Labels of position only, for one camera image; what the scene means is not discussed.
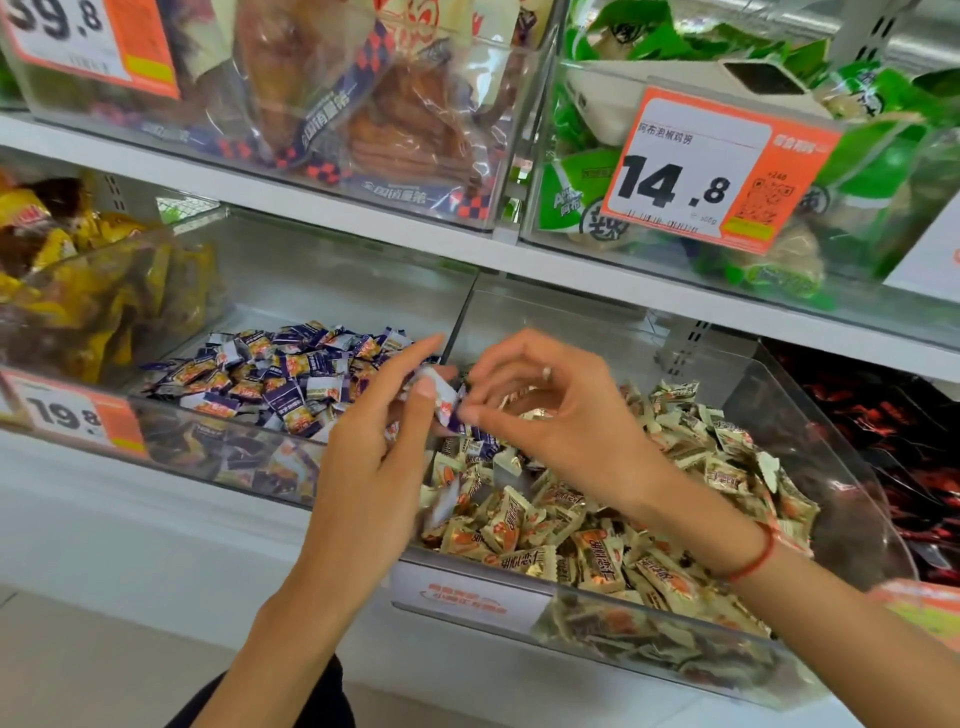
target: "left hand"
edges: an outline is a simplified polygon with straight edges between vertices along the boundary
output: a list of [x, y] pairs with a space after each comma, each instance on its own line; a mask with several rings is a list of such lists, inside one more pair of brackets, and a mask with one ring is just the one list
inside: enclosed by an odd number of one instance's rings
[[[427, 435], [431, 425], [441, 429], [432, 379], [425, 376], [410, 390], [389, 451], [384, 429], [396, 419], [395, 398], [407, 375], [443, 340], [434, 334], [390, 359], [330, 433], [313, 515], [291, 572], [300, 586], [334, 589], [359, 609], [409, 543]], [[453, 367], [437, 369], [444, 377], [456, 374]]]

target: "dark clothing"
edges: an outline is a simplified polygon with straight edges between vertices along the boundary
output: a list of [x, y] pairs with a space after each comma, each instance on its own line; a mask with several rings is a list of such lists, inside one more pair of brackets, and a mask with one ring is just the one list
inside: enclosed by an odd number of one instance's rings
[[[167, 723], [166, 728], [190, 728], [223, 679], [224, 676], [219, 675], [207, 683], [189, 703], [183, 706], [176, 717]], [[334, 655], [330, 658], [324, 674], [320, 676], [310, 697], [307, 698], [294, 728], [355, 728], [355, 726], [353, 712], [350, 710], [347, 696], [344, 695], [344, 670]]]

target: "hand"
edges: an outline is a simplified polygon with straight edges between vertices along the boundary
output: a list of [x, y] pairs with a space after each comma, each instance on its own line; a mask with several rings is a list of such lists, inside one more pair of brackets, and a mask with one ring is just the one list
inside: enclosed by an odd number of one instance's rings
[[[603, 504], [640, 517], [658, 482], [676, 480], [594, 353], [527, 328], [487, 349], [468, 381], [472, 388], [457, 410], [462, 422], [533, 455]], [[500, 410], [514, 392], [525, 394]], [[538, 407], [556, 410], [553, 418], [517, 416]]]
[[[395, 397], [407, 375], [443, 340], [442, 334], [434, 334], [390, 359], [337, 421], [292, 572], [298, 584], [306, 580], [338, 590], [346, 604], [358, 609], [410, 541], [426, 438], [436, 423], [432, 379], [423, 377], [411, 389], [389, 452], [383, 433], [396, 419]], [[444, 377], [456, 374], [452, 367], [438, 370]]]

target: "right hand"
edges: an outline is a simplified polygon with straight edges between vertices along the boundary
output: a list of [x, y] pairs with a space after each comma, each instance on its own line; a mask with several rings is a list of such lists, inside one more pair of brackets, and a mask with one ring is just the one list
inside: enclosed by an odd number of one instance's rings
[[[487, 349], [468, 381], [470, 392], [457, 411], [462, 422], [536, 457], [624, 514], [643, 518], [657, 486], [677, 477], [627, 409], [607, 363], [594, 353], [527, 328]], [[523, 394], [501, 410], [515, 392]], [[553, 417], [518, 416], [539, 407], [553, 410]]]

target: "store shelf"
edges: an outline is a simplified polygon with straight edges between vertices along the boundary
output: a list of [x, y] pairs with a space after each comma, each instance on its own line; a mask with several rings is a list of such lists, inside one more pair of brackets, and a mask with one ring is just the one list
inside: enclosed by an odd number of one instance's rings
[[54, 127], [27, 115], [0, 115], [0, 141], [192, 195], [249, 207], [338, 231], [592, 295], [662, 309], [712, 324], [774, 336], [947, 381], [960, 379], [960, 331], [934, 343], [923, 321], [850, 302], [831, 318], [746, 296], [668, 279], [558, 250], [516, 243], [516, 232], [492, 235], [433, 223], [374, 206], [179, 158], [115, 140]]

